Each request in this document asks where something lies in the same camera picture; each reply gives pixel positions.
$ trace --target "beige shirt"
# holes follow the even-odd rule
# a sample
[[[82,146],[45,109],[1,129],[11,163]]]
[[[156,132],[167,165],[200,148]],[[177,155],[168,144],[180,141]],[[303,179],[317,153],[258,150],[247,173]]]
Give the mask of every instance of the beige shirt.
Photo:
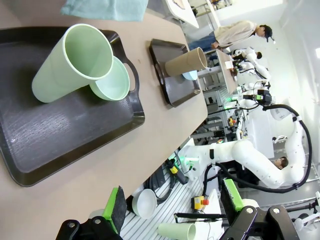
[[[222,48],[237,44],[252,36],[257,24],[251,21],[239,21],[229,26],[221,26],[214,31],[215,39]]]

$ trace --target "tray handle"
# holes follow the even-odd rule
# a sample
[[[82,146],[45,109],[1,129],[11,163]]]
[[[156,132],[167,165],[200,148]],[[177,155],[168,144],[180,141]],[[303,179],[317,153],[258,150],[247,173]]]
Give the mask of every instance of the tray handle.
[[[139,74],[138,74],[138,71],[137,71],[135,65],[129,59],[126,59],[125,63],[128,64],[129,67],[131,68],[133,76],[134,76],[134,82],[135,82],[134,89],[132,91],[129,91],[129,93],[135,94],[139,91],[139,88],[140,88]]]
[[[158,62],[154,64],[154,69],[155,69],[155,73],[156,73],[158,79],[160,80],[161,84],[164,85],[165,84],[164,83],[165,77],[164,77],[164,74],[163,74]]]

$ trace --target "green bowl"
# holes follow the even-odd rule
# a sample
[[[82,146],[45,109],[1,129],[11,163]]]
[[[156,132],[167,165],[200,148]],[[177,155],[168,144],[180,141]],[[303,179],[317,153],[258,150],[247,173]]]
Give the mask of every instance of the green bowl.
[[[113,56],[113,66],[107,76],[90,84],[99,98],[109,101],[124,99],[130,89],[130,78],[125,65]]]

